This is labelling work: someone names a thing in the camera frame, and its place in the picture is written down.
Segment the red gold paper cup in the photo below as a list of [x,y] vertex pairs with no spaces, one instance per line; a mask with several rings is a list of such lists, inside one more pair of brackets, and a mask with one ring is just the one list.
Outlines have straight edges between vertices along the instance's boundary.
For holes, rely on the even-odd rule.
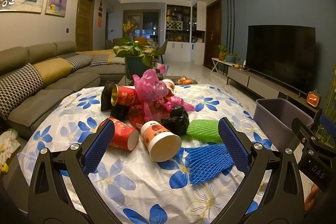
[[114,85],[112,88],[112,106],[135,106],[140,105],[141,101],[138,98],[137,92],[134,88]]

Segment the blue floral white tablecloth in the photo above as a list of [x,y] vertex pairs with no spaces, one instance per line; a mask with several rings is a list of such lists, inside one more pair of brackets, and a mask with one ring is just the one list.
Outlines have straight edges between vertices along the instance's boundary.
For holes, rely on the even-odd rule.
[[[63,151],[82,143],[108,117],[100,110],[102,88],[86,88],[66,97],[45,119],[18,154],[22,175],[30,182],[39,151]],[[232,95],[211,85],[182,85],[175,94],[194,106],[190,120],[229,119],[236,130],[267,149],[274,145],[250,113]],[[244,174],[232,167],[199,185],[190,183],[188,149],[210,145],[189,136],[176,156],[151,160],[140,140],[133,151],[111,147],[89,179],[109,208],[124,223],[210,223],[241,183]]]

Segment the mustard yellow cushion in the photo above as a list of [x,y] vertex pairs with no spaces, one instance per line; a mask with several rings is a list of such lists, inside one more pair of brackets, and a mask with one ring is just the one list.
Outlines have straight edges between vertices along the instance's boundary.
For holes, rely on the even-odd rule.
[[72,65],[63,58],[55,58],[33,65],[41,75],[43,87],[55,83],[57,80],[67,77],[72,72]]

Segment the grey low tv cabinet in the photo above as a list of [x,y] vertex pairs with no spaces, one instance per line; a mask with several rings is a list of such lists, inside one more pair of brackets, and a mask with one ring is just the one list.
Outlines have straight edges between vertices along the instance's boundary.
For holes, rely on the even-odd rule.
[[286,99],[309,114],[314,120],[318,119],[322,113],[322,108],[320,106],[312,107],[307,103],[306,96],[302,92],[293,92],[250,71],[228,67],[227,78],[227,83],[229,80],[235,81],[261,98]]

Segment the black white patterned cushion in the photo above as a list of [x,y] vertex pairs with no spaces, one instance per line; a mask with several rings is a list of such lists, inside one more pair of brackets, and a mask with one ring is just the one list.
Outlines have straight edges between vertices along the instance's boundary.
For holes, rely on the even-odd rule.
[[7,120],[16,107],[42,88],[41,75],[30,63],[1,79],[1,118]]

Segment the brown wooden door left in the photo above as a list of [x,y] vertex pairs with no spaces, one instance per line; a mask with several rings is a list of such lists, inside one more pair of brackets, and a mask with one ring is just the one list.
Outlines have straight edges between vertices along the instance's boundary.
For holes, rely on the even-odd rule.
[[75,42],[79,52],[93,50],[93,18],[95,0],[78,0]]

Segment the red paper cup front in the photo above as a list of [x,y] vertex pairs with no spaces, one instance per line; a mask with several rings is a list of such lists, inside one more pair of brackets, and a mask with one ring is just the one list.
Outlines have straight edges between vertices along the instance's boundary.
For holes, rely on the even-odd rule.
[[114,124],[114,135],[110,140],[110,146],[132,151],[138,143],[139,133],[135,128],[117,120],[113,117],[104,119],[98,126],[97,132],[100,132],[104,127]]

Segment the dark wooden door right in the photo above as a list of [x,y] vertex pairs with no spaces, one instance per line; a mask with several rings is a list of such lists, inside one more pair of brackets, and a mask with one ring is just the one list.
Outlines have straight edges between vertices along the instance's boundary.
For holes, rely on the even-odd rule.
[[222,0],[207,6],[204,66],[213,68],[213,57],[219,57],[222,35]]

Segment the green foam net sleeve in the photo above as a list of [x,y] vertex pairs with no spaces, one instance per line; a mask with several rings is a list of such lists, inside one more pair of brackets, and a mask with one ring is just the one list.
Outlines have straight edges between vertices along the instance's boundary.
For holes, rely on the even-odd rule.
[[196,119],[189,123],[181,136],[190,136],[205,142],[222,143],[218,128],[219,121]]

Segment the pink plastic bag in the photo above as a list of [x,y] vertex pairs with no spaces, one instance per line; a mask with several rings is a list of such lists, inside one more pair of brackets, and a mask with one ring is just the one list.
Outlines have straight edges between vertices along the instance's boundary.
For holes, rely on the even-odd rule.
[[194,106],[175,96],[167,85],[158,79],[154,69],[148,69],[142,77],[132,77],[146,122],[160,122],[169,116],[174,106],[183,106],[187,112],[195,110]]

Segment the blue foam net sleeve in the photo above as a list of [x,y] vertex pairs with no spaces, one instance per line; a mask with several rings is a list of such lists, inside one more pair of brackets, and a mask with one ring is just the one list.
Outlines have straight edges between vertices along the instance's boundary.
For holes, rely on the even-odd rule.
[[200,184],[215,178],[219,173],[230,173],[234,162],[224,144],[186,148],[189,158],[190,183]]

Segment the white folding side table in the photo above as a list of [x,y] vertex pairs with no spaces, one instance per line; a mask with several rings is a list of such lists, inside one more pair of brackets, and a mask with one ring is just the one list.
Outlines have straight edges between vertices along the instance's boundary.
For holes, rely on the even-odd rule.
[[219,73],[219,71],[218,71],[218,65],[219,64],[222,64],[224,66],[229,66],[229,67],[233,67],[235,65],[234,63],[229,63],[229,62],[226,62],[225,60],[219,60],[218,58],[214,58],[214,57],[211,60],[212,60],[213,65],[214,65],[214,67],[213,67],[213,69],[211,69],[211,71],[212,72],[216,71],[216,73]]

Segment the oranges on coffee table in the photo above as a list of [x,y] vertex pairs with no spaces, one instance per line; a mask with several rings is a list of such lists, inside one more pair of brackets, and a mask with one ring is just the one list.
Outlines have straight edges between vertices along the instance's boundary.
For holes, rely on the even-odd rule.
[[185,76],[182,76],[179,78],[179,80],[177,81],[177,83],[179,85],[190,85],[193,83],[193,81]]

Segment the red white plastic bag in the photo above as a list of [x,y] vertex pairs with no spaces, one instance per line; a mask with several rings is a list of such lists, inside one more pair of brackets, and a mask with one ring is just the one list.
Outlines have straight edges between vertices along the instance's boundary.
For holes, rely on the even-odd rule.
[[167,118],[169,114],[169,110],[161,104],[161,101],[154,101],[130,106],[127,117],[132,127],[140,130],[146,122],[161,122],[161,120]]

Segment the orange small clock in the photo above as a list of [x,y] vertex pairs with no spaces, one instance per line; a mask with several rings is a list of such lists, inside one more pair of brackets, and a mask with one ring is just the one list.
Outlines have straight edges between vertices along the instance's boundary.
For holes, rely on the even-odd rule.
[[320,101],[320,95],[317,91],[308,92],[306,102],[311,107],[317,108]]

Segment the grey sectional sofa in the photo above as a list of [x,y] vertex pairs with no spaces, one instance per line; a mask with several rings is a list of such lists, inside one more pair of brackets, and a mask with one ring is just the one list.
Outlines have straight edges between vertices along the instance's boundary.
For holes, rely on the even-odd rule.
[[111,50],[77,52],[75,42],[1,51],[1,132],[29,138],[58,104],[82,90],[118,83],[125,61]]

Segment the black plastic bag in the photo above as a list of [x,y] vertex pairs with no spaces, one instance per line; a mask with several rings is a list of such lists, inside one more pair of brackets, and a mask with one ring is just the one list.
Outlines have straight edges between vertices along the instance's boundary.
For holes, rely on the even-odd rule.
[[173,106],[169,116],[161,120],[161,124],[173,134],[186,135],[189,126],[189,116],[183,106]]

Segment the small plants on side table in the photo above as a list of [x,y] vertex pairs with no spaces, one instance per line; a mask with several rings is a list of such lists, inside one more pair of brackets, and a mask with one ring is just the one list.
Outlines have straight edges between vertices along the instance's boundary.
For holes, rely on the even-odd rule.
[[219,45],[219,60],[228,63],[235,63],[238,61],[239,55],[237,53],[230,53],[228,47],[224,44]]

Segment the grey plastic trash bin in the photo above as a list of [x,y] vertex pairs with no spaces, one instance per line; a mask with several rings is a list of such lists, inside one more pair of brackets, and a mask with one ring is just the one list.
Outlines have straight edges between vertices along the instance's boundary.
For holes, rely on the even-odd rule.
[[297,148],[299,139],[291,129],[295,118],[302,120],[307,127],[314,124],[313,118],[285,99],[256,100],[253,119],[278,151]]

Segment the white display cabinet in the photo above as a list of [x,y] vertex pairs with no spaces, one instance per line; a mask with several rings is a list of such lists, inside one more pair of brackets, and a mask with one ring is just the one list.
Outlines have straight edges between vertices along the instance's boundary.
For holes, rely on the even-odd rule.
[[206,4],[166,6],[164,60],[192,61],[203,65],[205,58]]

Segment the orange white paper cup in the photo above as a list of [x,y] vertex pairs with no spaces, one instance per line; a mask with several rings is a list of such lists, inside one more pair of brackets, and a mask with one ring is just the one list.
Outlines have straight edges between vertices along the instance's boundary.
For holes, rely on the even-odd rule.
[[141,128],[141,136],[150,158],[164,162],[174,157],[181,148],[181,138],[157,121],[148,121]]

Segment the green potted plant dark pot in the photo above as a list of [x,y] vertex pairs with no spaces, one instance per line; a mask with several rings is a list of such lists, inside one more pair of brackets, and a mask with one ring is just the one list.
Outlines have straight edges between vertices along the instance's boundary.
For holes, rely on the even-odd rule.
[[114,46],[113,51],[116,57],[125,59],[126,77],[133,79],[133,75],[142,77],[148,69],[154,68],[154,62],[159,56],[149,44],[142,45],[139,41],[121,39],[120,46]]

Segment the black flat television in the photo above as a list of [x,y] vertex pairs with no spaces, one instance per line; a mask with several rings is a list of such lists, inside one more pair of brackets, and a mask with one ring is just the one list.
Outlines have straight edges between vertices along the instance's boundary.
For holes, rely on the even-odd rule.
[[248,27],[246,67],[298,92],[313,87],[315,28],[292,25]]

